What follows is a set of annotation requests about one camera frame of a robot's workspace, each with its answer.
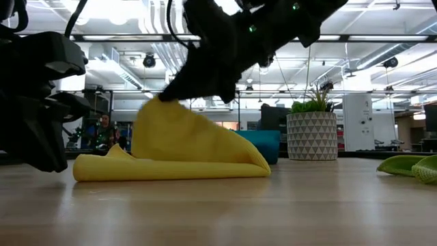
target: table surface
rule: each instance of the table surface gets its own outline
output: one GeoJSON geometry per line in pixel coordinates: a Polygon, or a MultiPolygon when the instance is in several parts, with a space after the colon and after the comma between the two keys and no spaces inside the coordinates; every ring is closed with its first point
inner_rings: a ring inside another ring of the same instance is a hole
{"type": "Polygon", "coordinates": [[[379,162],[282,159],[269,178],[89,183],[71,169],[0,167],[0,244],[437,245],[437,187],[378,174],[379,162]]]}

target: white geometric planter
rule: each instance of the white geometric planter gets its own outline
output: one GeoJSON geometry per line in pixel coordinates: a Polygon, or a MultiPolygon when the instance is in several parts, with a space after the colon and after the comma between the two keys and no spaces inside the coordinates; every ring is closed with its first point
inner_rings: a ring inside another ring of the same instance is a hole
{"type": "Polygon", "coordinates": [[[291,160],[337,159],[337,116],[331,112],[287,115],[287,144],[291,160]]]}

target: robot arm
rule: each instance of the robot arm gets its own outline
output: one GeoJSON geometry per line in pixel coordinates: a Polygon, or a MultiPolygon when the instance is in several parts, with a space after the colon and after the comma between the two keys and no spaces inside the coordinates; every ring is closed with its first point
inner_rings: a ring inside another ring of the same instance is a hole
{"type": "Polygon", "coordinates": [[[18,14],[18,26],[0,25],[0,146],[44,172],[67,168],[62,124],[89,113],[90,105],[73,94],[51,95],[53,80],[85,74],[86,59],[68,35],[43,32],[26,36],[25,0],[2,0],[0,21],[18,14]]]}
{"type": "Polygon", "coordinates": [[[235,98],[242,72],[256,63],[268,66],[275,51],[294,38],[304,47],[314,43],[323,21],[347,0],[237,2],[242,11],[232,16],[213,0],[185,2],[188,30],[201,42],[199,47],[188,46],[187,61],[159,95],[162,101],[220,96],[229,103],[235,98]]]}

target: yellow cloth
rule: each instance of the yellow cloth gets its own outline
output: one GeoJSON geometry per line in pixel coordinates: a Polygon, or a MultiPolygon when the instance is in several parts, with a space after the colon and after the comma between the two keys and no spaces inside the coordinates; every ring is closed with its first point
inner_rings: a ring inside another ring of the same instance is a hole
{"type": "Polygon", "coordinates": [[[264,177],[270,168],[245,138],[184,108],[154,98],[138,112],[132,156],[118,145],[106,156],[82,154],[77,181],[264,177]]]}

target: blue bin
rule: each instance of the blue bin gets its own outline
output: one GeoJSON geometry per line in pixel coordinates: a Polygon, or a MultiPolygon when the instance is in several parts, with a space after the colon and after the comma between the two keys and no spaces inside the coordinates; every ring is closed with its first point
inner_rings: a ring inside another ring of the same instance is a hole
{"type": "Polygon", "coordinates": [[[280,131],[236,131],[236,133],[249,140],[268,164],[278,163],[280,131]]]}

